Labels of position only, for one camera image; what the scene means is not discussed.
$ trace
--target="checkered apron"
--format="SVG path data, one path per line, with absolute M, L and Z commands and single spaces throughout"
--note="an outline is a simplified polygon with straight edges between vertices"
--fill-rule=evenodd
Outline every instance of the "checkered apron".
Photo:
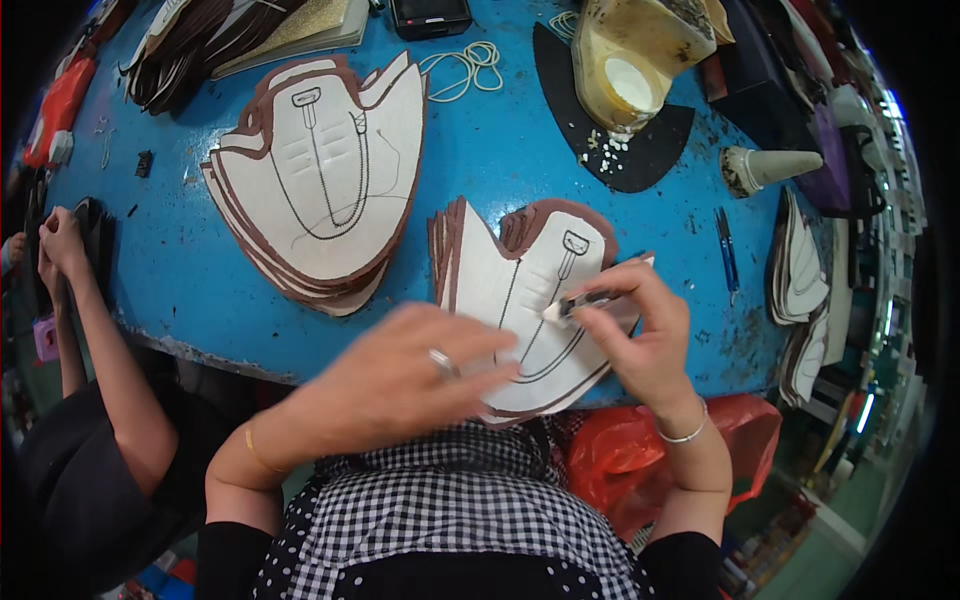
M 501 431 L 467 422 L 318 461 L 286 508 L 252 597 L 331 598 L 348 567 L 407 552 L 541 556 L 595 575 L 604 598 L 644 597 L 633 553 L 563 488 L 571 429 L 558 422 Z

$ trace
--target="white glue drops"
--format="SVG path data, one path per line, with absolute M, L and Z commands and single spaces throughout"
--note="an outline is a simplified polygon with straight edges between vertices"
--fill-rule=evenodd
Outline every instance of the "white glue drops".
M 607 73 L 607 80 L 613 87 L 613 91 L 620 98 L 623 98 L 627 104 L 640 110 L 652 110 L 654 108 L 654 92 L 647 83 L 647 78 L 643 76 L 632 64 L 624 59 L 611 57 L 604 64 L 604 70 Z

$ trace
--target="glue container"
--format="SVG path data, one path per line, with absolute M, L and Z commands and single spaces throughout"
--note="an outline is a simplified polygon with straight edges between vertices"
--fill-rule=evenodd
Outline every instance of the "glue container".
M 587 0 L 571 43 L 577 97 L 610 132 L 643 129 L 674 78 L 713 54 L 703 0 Z

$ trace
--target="blue table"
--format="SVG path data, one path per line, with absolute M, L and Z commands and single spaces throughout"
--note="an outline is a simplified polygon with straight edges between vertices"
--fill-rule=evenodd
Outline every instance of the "blue table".
M 543 198 L 568 198 L 613 223 L 618 259 L 657 252 L 658 272 L 690 306 L 687 369 L 699 393 L 771 386 L 787 334 L 767 320 L 762 285 L 780 187 L 735 200 L 717 168 L 721 147 L 753 143 L 706 104 L 693 69 L 674 82 L 667 98 L 696 110 L 680 160 L 649 190 L 611 192 L 577 166 L 534 67 L 534 22 L 545 24 L 568 7 L 522 4 L 473 0 L 476 23 L 464 35 L 409 44 L 390 31 L 386 16 L 372 18 L 363 45 L 346 50 L 350 65 L 365 75 L 405 47 L 421 60 L 486 39 L 501 52 L 504 79 L 499 91 L 471 89 L 452 104 L 430 103 L 420 186 L 406 234 L 373 299 L 350 317 L 333 319 L 281 296 L 240 253 L 200 173 L 207 151 L 232 129 L 253 86 L 276 64 L 205 83 L 176 119 L 152 117 L 124 103 L 117 63 L 127 63 L 158 3 L 141 4 L 101 49 L 74 127 L 72 160 L 53 177 L 47 204 L 72 207 L 92 196 L 117 217 L 115 317 L 138 339 L 209 365 L 302 382 L 398 303 L 430 298 L 425 224 L 436 210 L 462 194 L 497 231 L 508 212 Z M 434 89 L 462 78 L 459 64 L 451 60 L 435 68 Z M 101 117 L 108 120 L 106 131 L 94 133 Z M 109 161 L 101 169 L 113 128 Z M 133 175 L 137 153 L 144 150 L 156 154 L 148 179 Z M 733 308 L 713 223 L 719 206 L 730 218 L 740 271 L 742 292 Z M 830 254 L 821 256 L 829 264 Z M 582 405 L 616 403 L 622 396 L 615 378 L 608 377 Z

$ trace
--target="stack of shoe upper pieces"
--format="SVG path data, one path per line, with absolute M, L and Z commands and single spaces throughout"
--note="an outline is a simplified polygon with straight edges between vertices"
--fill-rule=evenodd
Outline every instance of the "stack of shoe upper pieces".
M 121 68 L 152 115 L 185 106 L 216 67 L 262 43 L 303 0 L 166 0 Z
M 611 266 L 617 245 L 606 219 L 583 204 L 542 200 L 503 217 L 497 239 L 459 198 L 428 220 L 427 238 L 436 303 L 518 338 L 512 354 L 469 366 L 520 363 L 514 383 L 484 399 L 489 426 L 562 411 L 610 369 L 581 327 L 547 323 L 540 314 L 568 289 Z M 633 332 L 639 316 L 632 303 L 610 310 Z
M 790 333 L 780 362 L 780 395 L 791 406 L 810 401 L 824 362 L 827 336 L 827 276 L 810 226 L 789 187 L 780 194 L 773 248 L 767 263 L 767 311 Z
M 333 316 L 371 297 L 413 203 L 427 87 L 406 52 L 364 80 L 342 55 L 287 62 L 210 151 L 210 195 L 282 294 Z

